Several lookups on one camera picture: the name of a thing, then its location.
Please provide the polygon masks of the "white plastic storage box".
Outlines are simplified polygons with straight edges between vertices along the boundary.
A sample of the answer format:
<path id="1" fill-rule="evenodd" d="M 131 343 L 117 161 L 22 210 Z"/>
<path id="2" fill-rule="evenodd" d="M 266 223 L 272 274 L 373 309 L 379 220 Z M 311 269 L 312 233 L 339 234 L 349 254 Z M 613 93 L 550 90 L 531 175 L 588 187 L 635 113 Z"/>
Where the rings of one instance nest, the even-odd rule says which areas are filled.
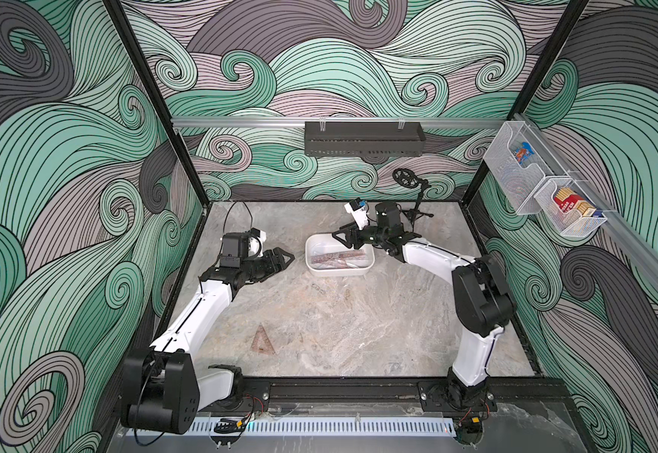
<path id="1" fill-rule="evenodd" d="M 361 277 L 374 267 L 374 249 L 345 247 L 329 233 L 314 234 L 304 245 L 304 261 L 314 277 Z"/>

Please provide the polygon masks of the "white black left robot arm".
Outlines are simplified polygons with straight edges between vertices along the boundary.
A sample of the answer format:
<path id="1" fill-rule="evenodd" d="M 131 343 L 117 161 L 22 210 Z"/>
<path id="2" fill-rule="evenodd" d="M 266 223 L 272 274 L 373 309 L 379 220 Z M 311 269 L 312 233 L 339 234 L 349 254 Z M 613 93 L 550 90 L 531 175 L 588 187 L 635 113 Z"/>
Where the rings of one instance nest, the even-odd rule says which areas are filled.
<path id="1" fill-rule="evenodd" d="M 121 369 L 120 423 L 140 430 L 184 434 L 198 411 L 223 402 L 242 404 L 241 370 L 214 365 L 199 376 L 192 354 L 219 316 L 245 286 L 261 283 L 289 268 L 295 256 L 280 247 L 255 257 L 221 258 L 206 269 L 191 302 L 146 348 L 131 352 Z"/>

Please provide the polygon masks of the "red straight ruler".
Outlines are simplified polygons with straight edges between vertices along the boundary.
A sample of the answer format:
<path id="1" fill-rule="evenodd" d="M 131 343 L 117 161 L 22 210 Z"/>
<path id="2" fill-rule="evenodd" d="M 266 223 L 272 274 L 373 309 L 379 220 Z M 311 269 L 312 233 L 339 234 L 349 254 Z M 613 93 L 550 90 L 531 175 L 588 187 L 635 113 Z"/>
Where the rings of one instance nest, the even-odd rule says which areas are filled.
<path id="1" fill-rule="evenodd" d="M 366 267 L 367 260 L 367 254 L 361 250 L 350 250 L 312 256 L 310 264 L 315 269 L 353 269 Z"/>

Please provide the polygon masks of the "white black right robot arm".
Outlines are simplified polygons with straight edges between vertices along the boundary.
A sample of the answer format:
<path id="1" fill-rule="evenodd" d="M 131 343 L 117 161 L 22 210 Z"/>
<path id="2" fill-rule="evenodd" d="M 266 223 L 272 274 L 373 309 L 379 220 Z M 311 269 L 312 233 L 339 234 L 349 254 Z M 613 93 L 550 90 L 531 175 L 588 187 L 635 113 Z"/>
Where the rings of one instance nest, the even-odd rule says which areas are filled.
<path id="1" fill-rule="evenodd" d="M 448 374 L 448 396 L 457 407 L 484 396 L 491 354 L 517 308 L 508 281 L 493 258 L 461 255 L 405 231 L 402 225 L 360 228 L 348 224 L 332 237 L 349 249 L 364 245 L 382 249 L 399 262 L 451 284 L 463 332 Z"/>

